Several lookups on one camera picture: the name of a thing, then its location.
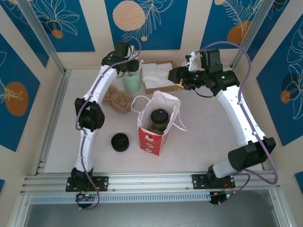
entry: jar lid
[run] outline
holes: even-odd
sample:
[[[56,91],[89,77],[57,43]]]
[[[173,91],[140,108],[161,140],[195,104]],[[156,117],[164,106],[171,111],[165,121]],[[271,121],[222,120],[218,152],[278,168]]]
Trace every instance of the jar lid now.
[[[124,133],[118,133],[112,137],[111,144],[115,151],[122,152],[128,149],[129,140]]]
[[[163,109],[154,110],[151,114],[151,121],[155,124],[165,124],[169,120],[169,114]]]

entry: tissue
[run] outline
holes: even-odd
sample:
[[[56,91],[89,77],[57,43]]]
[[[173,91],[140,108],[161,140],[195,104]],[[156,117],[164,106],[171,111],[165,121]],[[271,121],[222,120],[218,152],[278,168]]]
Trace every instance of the tissue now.
[[[173,86],[174,83],[167,80],[167,74],[172,69],[171,63],[165,64],[143,64],[142,80],[147,89],[157,87]]]

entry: gift bag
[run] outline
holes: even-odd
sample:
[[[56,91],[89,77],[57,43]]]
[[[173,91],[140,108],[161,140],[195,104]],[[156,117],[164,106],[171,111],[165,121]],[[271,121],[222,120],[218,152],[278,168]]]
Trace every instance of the gift bag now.
[[[140,112],[133,109],[133,105],[136,99],[139,97],[144,97],[149,100],[145,108]],[[161,91],[155,91],[151,99],[145,96],[137,96],[134,99],[131,105],[131,109],[139,113],[137,125],[138,125],[139,142],[141,149],[153,153],[155,155],[160,155],[160,152],[162,150],[162,147],[166,141],[166,138],[169,134],[169,130],[171,129],[172,125],[175,125],[177,128],[183,131],[187,131],[186,127],[183,125],[180,119],[180,113],[179,113],[180,105],[181,102],[177,97]],[[166,129],[163,131],[162,135],[156,134],[149,130],[151,114],[154,110],[157,109],[163,109],[169,115],[169,122],[167,124]],[[181,128],[174,123],[177,115],[179,117],[180,123],[184,128]]]

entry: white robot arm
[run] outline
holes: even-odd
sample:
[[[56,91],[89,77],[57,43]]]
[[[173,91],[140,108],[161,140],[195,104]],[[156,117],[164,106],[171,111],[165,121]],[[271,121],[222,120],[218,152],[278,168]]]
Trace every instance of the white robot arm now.
[[[116,69],[110,69],[106,72],[105,75],[103,75],[103,72],[108,68],[108,65],[101,66],[100,72],[89,89],[89,91],[83,96],[84,100],[87,100],[90,96],[90,102],[96,102],[98,105],[101,105],[102,100],[105,96],[105,93],[107,92],[109,85],[116,79],[118,73]],[[91,91],[93,90],[95,84],[98,82],[99,78],[103,77],[100,82],[97,85],[97,88],[95,89],[94,93],[91,94]],[[94,151],[94,145],[96,141],[97,134],[99,132],[99,129],[95,129],[94,131],[86,130],[86,138],[83,145],[83,161],[85,168],[87,172],[91,171],[93,168],[93,151]],[[76,162],[76,169],[83,172],[83,166],[81,164],[81,145],[84,138],[84,131],[80,131],[80,147],[79,147],[79,154]]]
[[[193,52],[186,56],[188,67],[178,67],[169,71],[168,80],[185,90],[195,90],[195,88],[206,86],[223,105],[232,122],[239,148],[230,151],[228,158],[224,161],[208,168],[208,173],[212,178],[210,181],[215,181],[217,178],[224,178],[267,159],[264,149],[255,136],[256,134],[262,138],[269,153],[272,152],[276,143],[273,138],[266,138],[264,132],[258,127],[243,97],[239,103],[240,83],[232,70],[223,71],[219,50],[212,49],[200,52],[201,66],[204,70],[197,70],[196,63],[193,61],[196,58],[195,55]],[[254,125],[254,131],[252,131],[241,106],[244,107],[252,125]]]
[[[77,114],[76,128],[80,130],[80,148],[75,167],[68,178],[66,191],[81,192],[91,187],[93,172],[93,152],[96,137],[105,116],[100,108],[102,100],[119,72],[136,72],[139,62],[134,46],[117,42],[115,50],[103,60],[100,72],[89,91],[83,98],[75,100]]]

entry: orange circle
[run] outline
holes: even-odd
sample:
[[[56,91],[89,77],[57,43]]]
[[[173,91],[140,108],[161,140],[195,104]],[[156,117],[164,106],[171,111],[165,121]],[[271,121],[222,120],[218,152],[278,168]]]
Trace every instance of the orange circle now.
[[[282,91],[281,95],[280,95],[280,99],[282,101],[282,103],[286,104],[289,102],[290,100],[290,93],[287,90]]]
[[[142,36],[141,37],[141,41],[145,42],[147,40],[147,37],[146,36]]]
[[[250,24],[251,21],[244,21],[240,25],[233,27],[227,35],[227,41],[235,44],[241,44],[245,34],[248,31],[248,28],[250,27]]]
[[[20,82],[11,82],[6,86],[4,93],[7,96],[5,105],[8,111],[12,115],[23,116],[28,106],[28,93],[25,86]]]
[[[143,9],[134,1],[122,1],[113,11],[113,19],[123,31],[133,31],[145,23]]]
[[[63,33],[62,31],[58,30],[58,29],[54,29],[52,31],[52,35],[57,38],[57,39],[62,39],[63,38]]]

